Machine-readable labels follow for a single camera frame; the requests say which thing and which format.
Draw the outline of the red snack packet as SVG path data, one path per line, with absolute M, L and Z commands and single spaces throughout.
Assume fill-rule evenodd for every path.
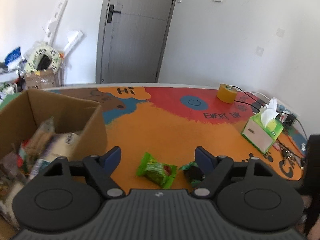
M 18 150 L 18 158 L 17 158 L 17 166 L 21 168 L 23 165 L 27 163 L 27 153 L 26 148 L 28 145 L 28 140 L 25 140 L 21 143 L 20 149 Z

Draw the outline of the white blue snack bag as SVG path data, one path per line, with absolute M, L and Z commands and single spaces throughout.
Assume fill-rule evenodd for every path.
M 58 157 L 70 159 L 72 150 L 74 150 L 79 138 L 80 135 L 78 133 L 61 133 L 54 135 L 35 162 L 28 179 L 32 180 L 41 170 Z

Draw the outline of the short white foam piece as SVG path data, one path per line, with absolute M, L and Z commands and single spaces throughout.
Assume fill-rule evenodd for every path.
M 81 41 L 83 35 L 84 33 L 80 30 L 73 30 L 67 33 L 67 44 L 63 48 L 64 58 L 66 58 L 73 48 Z

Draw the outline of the open cardboard box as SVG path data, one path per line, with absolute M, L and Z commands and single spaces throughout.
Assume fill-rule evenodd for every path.
M 1 239 L 16 234 L 12 200 L 41 165 L 60 156 L 73 161 L 106 152 L 108 100 L 96 88 L 29 89 L 1 104 Z

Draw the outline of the green tissue box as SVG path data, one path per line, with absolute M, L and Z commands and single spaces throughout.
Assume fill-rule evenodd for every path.
M 241 132 L 262 154 L 268 152 L 284 129 L 282 123 L 276 119 L 278 115 L 277 99 L 272 98 L 269 104 L 260 107 L 259 113 L 249 118 Z

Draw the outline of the grey door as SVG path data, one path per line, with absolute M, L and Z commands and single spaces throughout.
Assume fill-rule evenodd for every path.
M 158 79 L 176 0 L 103 0 L 96 83 L 154 83 Z M 107 23 L 109 5 L 114 14 Z

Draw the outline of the colourful cartoon play mat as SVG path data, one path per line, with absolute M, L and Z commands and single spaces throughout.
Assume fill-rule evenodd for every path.
M 121 162 L 112 177 L 125 191 L 155 187 L 136 175 L 145 152 L 163 163 L 182 166 L 193 161 L 198 146 L 235 161 L 260 158 L 285 179 L 299 180 L 303 175 L 295 160 L 284 160 L 275 148 L 261 154 L 241 135 L 248 119 L 261 106 L 256 96 L 239 93 L 235 103 L 227 104 L 216 97 L 214 89 L 96 89 L 109 98 L 103 103 L 106 152 L 114 146 L 121 148 Z

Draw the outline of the bunch of keys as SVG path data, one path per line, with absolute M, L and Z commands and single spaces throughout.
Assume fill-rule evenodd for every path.
M 284 144 L 281 142 L 278 142 L 278 145 L 280 147 L 280 152 L 284 160 L 295 160 L 295 161 L 300 161 L 303 160 L 303 157 L 300 157 L 293 153 L 288 147 L 286 147 Z

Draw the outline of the dark green snack packet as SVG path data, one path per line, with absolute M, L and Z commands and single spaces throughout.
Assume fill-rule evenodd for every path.
M 179 168 L 183 172 L 185 179 L 191 185 L 192 188 L 197 187 L 205 178 L 205 174 L 199 168 L 196 161 L 192 161 Z

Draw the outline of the panda child toilet seat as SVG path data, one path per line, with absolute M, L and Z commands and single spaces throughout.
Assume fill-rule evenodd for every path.
M 61 56 L 57 50 L 46 44 L 38 46 L 25 65 L 26 73 L 51 69 L 54 73 L 61 67 Z

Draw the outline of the tall white foam piece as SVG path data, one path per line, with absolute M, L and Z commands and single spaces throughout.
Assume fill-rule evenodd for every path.
M 67 3 L 68 3 L 68 0 L 58 0 L 53 10 L 52 16 L 44 29 L 45 37 L 43 41 L 49 46 L 53 45 L 53 42 L 57 33 L 57 29 L 59 27 L 64 10 L 67 6 Z

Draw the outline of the brown SF cardboard box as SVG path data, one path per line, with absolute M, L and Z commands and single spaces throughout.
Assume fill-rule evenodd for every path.
M 47 89 L 61 85 L 59 73 L 54 73 L 52 69 L 25 73 L 24 80 L 28 89 Z

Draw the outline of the yellow tape roll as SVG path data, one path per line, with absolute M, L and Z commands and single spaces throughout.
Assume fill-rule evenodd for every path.
M 232 104 L 236 100 L 237 94 L 238 91 L 235 88 L 227 84 L 220 84 L 216 97 L 224 103 Z

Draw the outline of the blue plastic bag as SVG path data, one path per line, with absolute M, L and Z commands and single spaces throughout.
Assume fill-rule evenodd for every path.
M 4 62 L 8 68 L 11 68 L 11 66 L 18 65 L 21 62 L 21 60 L 21 48 L 17 47 L 6 56 Z

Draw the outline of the black power adapter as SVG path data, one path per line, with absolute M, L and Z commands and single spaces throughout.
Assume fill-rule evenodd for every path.
M 292 113 L 279 112 L 279 121 L 281 124 L 288 128 L 293 125 L 296 120 L 296 116 Z

